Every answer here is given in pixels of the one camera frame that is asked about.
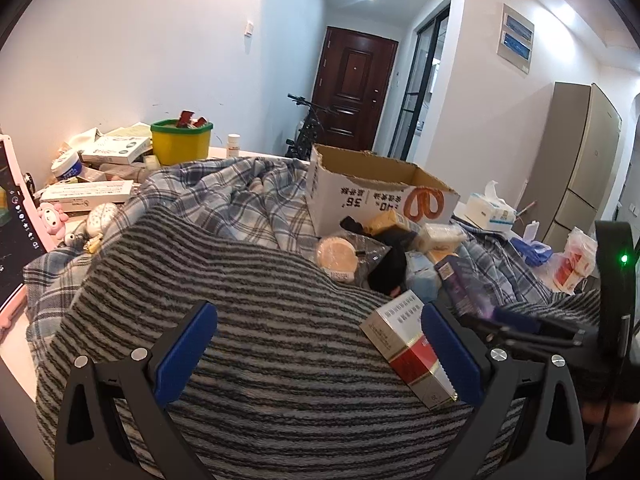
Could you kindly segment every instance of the bicycle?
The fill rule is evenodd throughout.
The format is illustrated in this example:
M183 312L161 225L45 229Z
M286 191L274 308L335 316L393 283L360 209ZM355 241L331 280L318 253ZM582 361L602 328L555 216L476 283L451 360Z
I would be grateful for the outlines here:
M303 97L298 97L292 94L288 94L287 97L295 102L296 106L307 106L309 112L306 114L305 122L298 131L298 136L295 140L287 139L287 154L286 157L298 158L300 160L309 160L311 157L311 148L318 140L318 136L324 132L324 127L318 117L318 111L325 112L331 115L337 115L338 112L330 107L324 107L307 101Z

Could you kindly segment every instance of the sliding glass door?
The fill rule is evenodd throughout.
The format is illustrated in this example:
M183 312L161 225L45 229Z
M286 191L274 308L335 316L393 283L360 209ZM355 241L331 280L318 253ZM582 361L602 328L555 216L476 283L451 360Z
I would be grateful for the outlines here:
M449 7L418 31L409 81L388 156L410 161L414 158L438 76L448 21Z

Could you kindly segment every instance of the silver screw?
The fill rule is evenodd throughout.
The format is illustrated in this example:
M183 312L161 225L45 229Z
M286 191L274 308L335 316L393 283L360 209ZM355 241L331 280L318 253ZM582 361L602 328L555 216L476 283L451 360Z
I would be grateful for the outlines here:
M142 361L148 355L146 348L136 348L133 352L131 352L131 358L134 361Z
M79 355L78 357L76 357L76 360L74 361L74 366L76 368L82 368L83 366L86 366L88 362L89 362L89 358L86 355Z
M494 348L491 350L491 359L494 361L504 361L507 358L507 352L502 348Z
M564 366L564 357L558 354L553 354L551 356L551 362L554 364L554 366L562 368Z

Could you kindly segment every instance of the plaid blanket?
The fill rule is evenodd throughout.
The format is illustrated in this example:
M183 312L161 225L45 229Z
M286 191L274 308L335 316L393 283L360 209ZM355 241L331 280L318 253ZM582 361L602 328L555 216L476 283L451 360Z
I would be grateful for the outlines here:
M79 242L29 264L24 269L27 340L36 368L88 271L127 227L155 205L166 206L217 237L311 258L318 239L306 208L307 168L298 160L268 158L206 160L164 168L121 209L97 254L84 253ZM458 253L489 285L495 304L548 304L555 299L503 237L461 225L470 236Z

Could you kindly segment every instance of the pink cartoon character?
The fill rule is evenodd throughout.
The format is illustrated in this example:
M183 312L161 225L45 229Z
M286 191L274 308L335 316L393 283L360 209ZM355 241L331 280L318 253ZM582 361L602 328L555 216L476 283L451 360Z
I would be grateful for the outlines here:
M42 219L48 234L58 241L64 239L66 232L65 222L69 220L69 215L62 211L60 204L42 202L38 208L38 216Z

